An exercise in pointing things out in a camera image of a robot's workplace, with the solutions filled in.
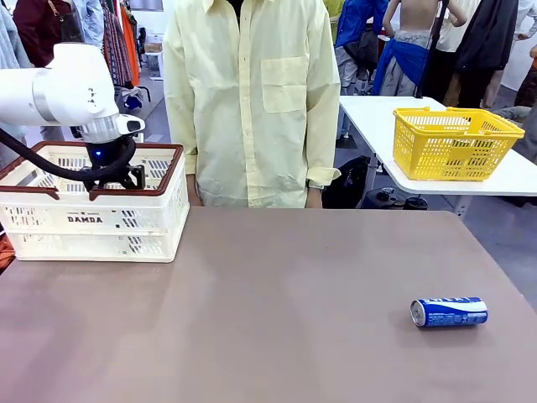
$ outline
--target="yellow basket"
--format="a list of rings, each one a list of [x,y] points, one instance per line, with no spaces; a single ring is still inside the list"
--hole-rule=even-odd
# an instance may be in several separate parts
[[[394,111],[394,158],[417,181],[484,181],[524,130],[482,109]]]

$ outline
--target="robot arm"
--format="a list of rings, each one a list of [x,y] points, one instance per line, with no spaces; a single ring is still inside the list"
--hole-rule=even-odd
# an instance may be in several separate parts
[[[17,140],[1,136],[9,148],[53,175],[84,181],[88,189],[96,186],[93,181],[100,181],[99,186],[119,182],[129,188],[143,187],[143,172],[128,162],[134,154],[132,136],[145,125],[139,118],[119,113],[110,72],[97,47],[57,44],[55,59],[46,69],[0,70],[0,88],[0,121],[20,126],[80,126],[92,167],[65,173],[55,165],[51,168],[51,163],[41,166],[38,155]]]

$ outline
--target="blue can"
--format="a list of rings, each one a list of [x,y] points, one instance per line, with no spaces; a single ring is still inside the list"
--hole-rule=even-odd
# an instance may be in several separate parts
[[[488,319],[487,305],[481,298],[432,298],[410,305],[412,320],[418,327],[471,326]]]

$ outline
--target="table leg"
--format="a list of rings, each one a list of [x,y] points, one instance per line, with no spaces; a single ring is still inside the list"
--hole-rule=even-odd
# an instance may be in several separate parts
[[[377,175],[377,168],[378,168],[377,155],[375,153],[372,153],[371,162],[369,162],[369,167],[368,167],[368,174],[366,176],[366,184],[363,188],[362,200],[358,204],[358,208],[362,206],[363,198],[366,196],[366,193],[373,189],[373,186],[375,184],[375,176]]]
[[[472,202],[472,196],[469,196],[469,195],[458,196],[456,199],[455,207],[453,208],[453,212],[457,216],[459,216],[461,220],[464,220],[464,217],[467,214],[468,207],[470,206],[471,202]]]

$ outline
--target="backpack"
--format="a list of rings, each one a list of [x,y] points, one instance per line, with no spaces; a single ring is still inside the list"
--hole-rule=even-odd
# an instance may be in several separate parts
[[[362,199],[366,175],[371,159],[362,155],[344,164],[339,171],[341,176],[334,180],[322,193],[324,208],[356,208]]]

